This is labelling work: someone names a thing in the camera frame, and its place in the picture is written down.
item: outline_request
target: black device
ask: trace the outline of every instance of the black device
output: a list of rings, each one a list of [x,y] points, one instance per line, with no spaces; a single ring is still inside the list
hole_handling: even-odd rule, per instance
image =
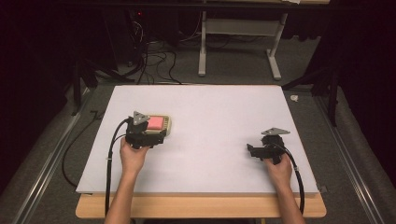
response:
[[[128,127],[125,134],[125,140],[127,143],[135,149],[141,147],[155,146],[163,143],[163,139],[166,136],[166,130],[160,133],[146,133],[145,130],[149,126],[148,123],[149,116],[143,115],[139,112],[134,112],[133,117],[128,117],[128,119],[123,120],[116,131],[114,132],[113,138],[111,139],[110,149],[107,156],[107,172],[106,172],[106,197],[105,197],[105,215],[107,215],[108,208],[110,205],[110,186],[111,186],[111,164],[113,162],[113,146],[117,139],[117,133],[120,127],[127,123]]]
[[[260,158],[261,161],[262,159],[272,158],[274,165],[280,163],[280,156],[284,153],[289,156],[300,189],[300,211],[303,214],[305,205],[303,180],[301,179],[300,172],[294,158],[292,157],[289,150],[285,148],[285,144],[283,143],[282,138],[279,136],[280,134],[284,133],[290,132],[278,128],[272,128],[262,132],[262,134],[265,135],[262,138],[263,147],[253,147],[252,145],[247,144],[247,150],[250,152],[251,157]]]
[[[134,117],[129,117],[128,128],[126,129],[125,140],[133,148],[153,147],[163,143],[166,136],[166,130],[159,133],[146,133],[149,126],[149,116],[134,112]]]
[[[262,134],[265,134],[262,138],[263,147],[253,147],[247,144],[247,150],[250,152],[251,157],[260,158],[260,160],[273,159],[273,164],[280,163],[280,156],[285,153],[283,149],[285,144],[283,143],[282,137],[279,136],[283,133],[290,132],[278,128],[272,128],[262,132]]]

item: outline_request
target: small white object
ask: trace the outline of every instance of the small white object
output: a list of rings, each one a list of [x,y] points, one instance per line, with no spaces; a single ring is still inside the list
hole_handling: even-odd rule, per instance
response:
[[[290,2],[290,3],[300,4],[300,0],[282,0],[282,2]]]
[[[294,102],[298,102],[298,95],[291,95],[290,99]]]

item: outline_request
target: pink object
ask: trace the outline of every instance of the pink object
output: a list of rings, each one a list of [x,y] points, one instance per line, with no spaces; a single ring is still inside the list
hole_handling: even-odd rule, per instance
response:
[[[162,130],[163,117],[150,117],[148,120],[148,130]]]

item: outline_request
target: white table surface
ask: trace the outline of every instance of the white table surface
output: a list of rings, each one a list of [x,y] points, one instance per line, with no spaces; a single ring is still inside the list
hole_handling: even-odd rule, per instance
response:
[[[106,157],[117,126],[134,111],[164,114],[172,120],[162,145],[148,151],[134,192],[274,193],[265,165],[250,157],[247,144],[262,145],[262,131],[282,134],[304,182],[305,193],[318,188],[283,91],[278,86],[118,86],[114,89],[92,146],[79,193],[106,190]],[[124,134],[124,124],[118,135]],[[113,147],[111,191],[120,180],[120,140]],[[291,188],[299,192],[295,174]]]

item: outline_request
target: wrist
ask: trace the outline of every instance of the wrist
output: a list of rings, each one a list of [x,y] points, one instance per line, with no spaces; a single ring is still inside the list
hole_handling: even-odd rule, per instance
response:
[[[139,172],[122,172],[121,175],[121,180],[127,181],[127,182],[132,182],[132,181],[136,181],[137,176],[138,176]]]
[[[290,185],[278,185],[276,186],[277,194],[289,194],[292,193]]]

